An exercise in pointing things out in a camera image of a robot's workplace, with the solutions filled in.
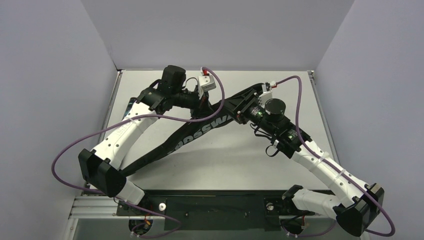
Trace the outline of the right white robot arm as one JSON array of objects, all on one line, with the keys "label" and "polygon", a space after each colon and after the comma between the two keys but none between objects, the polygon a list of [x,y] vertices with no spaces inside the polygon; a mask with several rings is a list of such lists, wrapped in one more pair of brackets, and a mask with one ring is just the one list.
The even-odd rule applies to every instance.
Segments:
[{"label": "right white robot arm", "polygon": [[312,212],[336,220],[352,236],[360,237],[381,212],[384,190],[378,184],[357,179],[285,116],[286,104],[277,98],[262,102],[257,93],[225,100],[224,108],[239,124],[252,123],[270,136],[277,152],[298,163],[320,180],[332,194],[294,185],[282,195],[286,213]]}]

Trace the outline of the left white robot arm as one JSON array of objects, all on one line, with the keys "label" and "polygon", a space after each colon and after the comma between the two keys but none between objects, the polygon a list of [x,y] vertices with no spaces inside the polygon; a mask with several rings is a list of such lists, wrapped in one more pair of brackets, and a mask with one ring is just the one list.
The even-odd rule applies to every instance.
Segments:
[{"label": "left white robot arm", "polygon": [[172,107],[194,110],[207,102],[207,92],[216,88],[215,77],[207,69],[196,77],[196,88],[183,87],[186,71],[168,65],[160,79],[141,91],[120,125],[91,150],[78,155],[82,177],[108,197],[129,203],[136,215],[149,210],[146,193],[120,171],[122,161],[139,137]]}]

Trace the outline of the black shuttlecock tube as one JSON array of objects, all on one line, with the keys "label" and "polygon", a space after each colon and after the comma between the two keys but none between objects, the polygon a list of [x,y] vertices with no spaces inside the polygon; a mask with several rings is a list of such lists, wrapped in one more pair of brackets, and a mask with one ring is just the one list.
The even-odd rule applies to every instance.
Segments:
[{"label": "black shuttlecock tube", "polygon": [[126,109],[124,111],[122,120],[125,120],[125,119],[130,118],[130,117],[131,118],[134,117],[133,115],[130,115],[130,112],[131,112],[132,107],[133,107],[134,103],[136,102],[136,100],[137,100],[136,97],[131,97],[129,99],[128,104],[126,106]]}]

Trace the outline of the black Crossway racket bag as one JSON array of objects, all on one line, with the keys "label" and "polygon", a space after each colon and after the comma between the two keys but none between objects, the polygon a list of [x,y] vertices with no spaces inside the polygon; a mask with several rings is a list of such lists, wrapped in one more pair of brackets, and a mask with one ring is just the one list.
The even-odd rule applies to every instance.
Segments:
[{"label": "black Crossway racket bag", "polygon": [[224,127],[233,121],[234,119],[229,115],[229,112],[222,109],[216,116],[206,121],[186,122],[162,144],[134,160],[120,172],[126,177],[133,175],[141,168],[163,159],[181,147],[206,135],[209,131]]}]

